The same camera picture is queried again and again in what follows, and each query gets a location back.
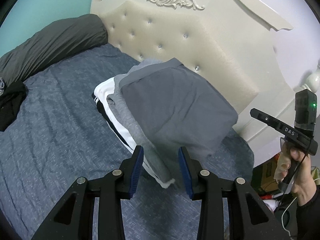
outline blue bedspread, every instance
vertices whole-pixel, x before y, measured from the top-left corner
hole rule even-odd
[[[107,44],[25,81],[28,96],[17,120],[0,133],[0,208],[23,240],[31,239],[76,178],[102,177],[130,157],[91,94],[137,64]],[[233,130],[207,161],[204,167],[219,177],[251,179],[253,153]],[[122,201],[126,239],[196,239],[200,205],[144,174],[133,199]],[[96,232],[95,219],[94,239]]]

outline human hand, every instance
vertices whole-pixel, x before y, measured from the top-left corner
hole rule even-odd
[[[274,179],[282,181],[288,174],[288,169],[291,166],[291,159],[301,162],[304,156],[305,154],[302,151],[293,147],[290,149],[285,142],[281,148]],[[292,186],[291,192],[297,195],[298,204],[300,206],[307,203],[316,193],[316,184],[311,176],[310,155],[307,155],[300,165],[299,173]]]

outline tufted headboard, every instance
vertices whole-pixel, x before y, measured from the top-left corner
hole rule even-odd
[[[259,93],[255,82],[218,45],[212,28],[196,16],[149,10],[132,0],[101,16],[113,46],[138,61],[177,58],[213,84],[238,113]]]

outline stack of clothes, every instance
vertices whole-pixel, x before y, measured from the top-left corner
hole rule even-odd
[[[146,59],[127,74],[99,84],[98,111],[133,152],[142,145],[143,167],[163,187],[183,186],[178,149],[201,163],[216,152],[237,122],[237,112],[206,79],[173,58]]]

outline white cable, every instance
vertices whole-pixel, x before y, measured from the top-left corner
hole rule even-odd
[[[288,232],[290,238],[291,238],[290,231],[287,230],[287,229],[285,229],[284,224],[283,224],[283,216],[284,216],[284,214],[287,212],[287,210],[288,210],[288,208],[291,206],[291,204],[292,204],[296,199],[297,199],[297,197],[295,197],[294,200],[291,201],[290,205],[285,209],[285,211],[282,213],[282,216],[281,216],[282,227],[283,227],[283,229],[284,229],[285,231]]]

